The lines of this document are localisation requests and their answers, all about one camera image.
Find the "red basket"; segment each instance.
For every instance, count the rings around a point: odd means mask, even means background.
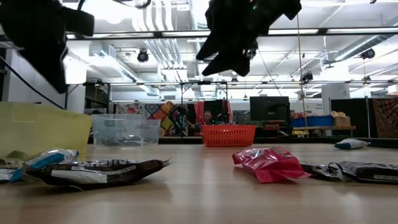
[[[209,147],[251,146],[256,125],[202,125],[203,142]]]

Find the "desk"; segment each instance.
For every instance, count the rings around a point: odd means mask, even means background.
[[[331,144],[281,146],[305,161],[398,161],[396,149],[339,151]],[[260,184],[233,165],[231,155],[240,149],[202,145],[89,148],[90,159],[173,157],[174,163],[135,185],[86,192],[62,193],[41,183],[0,185],[1,223],[396,223],[396,185],[309,178]]]
[[[308,127],[308,130],[321,130],[322,137],[326,137],[325,130],[349,130],[349,135],[353,137],[353,130],[356,129],[356,126],[314,126]],[[305,131],[306,127],[293,128],[293,131]]]

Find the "clear plastic bin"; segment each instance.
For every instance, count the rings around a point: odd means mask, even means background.
[[[141,114],[93,115],[94,145],[142,147],[159,142],[160,120]]]

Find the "black cable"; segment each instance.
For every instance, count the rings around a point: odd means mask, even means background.
[[[151,2],[152,2],[152,0],[147,0],[147,2],[145,2],[145,4],[140,5],[140,6],[133,6],[133,7],[137,8],[137,9],[145,9],[146,7],[148,7],[151,4]],[[128,5],[128,4],[124,3],[124,2],[118,2],[118,3],[122,4],[123,6],[131,7],[130,5]]]
[[[31,86],[26,80],[24,80],[24,78],[22,78],[6,61],[3,57],[0,57],[0,60],[3,62],[3,64],[10,70],[12,71],[16,77],[19,78],[20,81],[22,81],[23,83],[25,83],[25,85],[27,85],[32,91],[34,91],[35,93],[37,93],[39,96],[41,96],[42,98],[46,99],[47,101],[49,101],[50,103],[52,103],[54,106],[63,109],[64,108],[60,105],[58,105],[56,102],[50,100],[48,97],[46,97],[45,95],[43,95],[41,92],[39,92],[38,90],[36,90],[33,86]]]
[[[264,66],[266,67],[266,70],[267,70],[267,72],[268,72],[269,77],[271,78],[271,81],[274,83],[274,85],[275,85],[275,87],[276,87],[276,90],[278,90],[279,95],[282,96],[282,94],[281,94],[280,91],[279,91],[278,86],[276,85],[274,79],[272,78],[271,73],[270,73],[269,70],[268,70],[268,67],[267,67],[266,62],[264,61],[264,59],[263,59],[263,57],[262,57],[262,55],[261,55],[261,52],[260,52],[260,57],[261,57],[262,63],[263,63]]]
[[[81,8],[83,7],[83,4],[85,3],[86,0],[80,0],[79,1],[79,5],[77,5],[77,10],[81,10]]]

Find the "computer monitor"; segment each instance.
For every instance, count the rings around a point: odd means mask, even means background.
[[[269,121],[290,119],[288,96],[251,96],[250,119],[252,121]]]

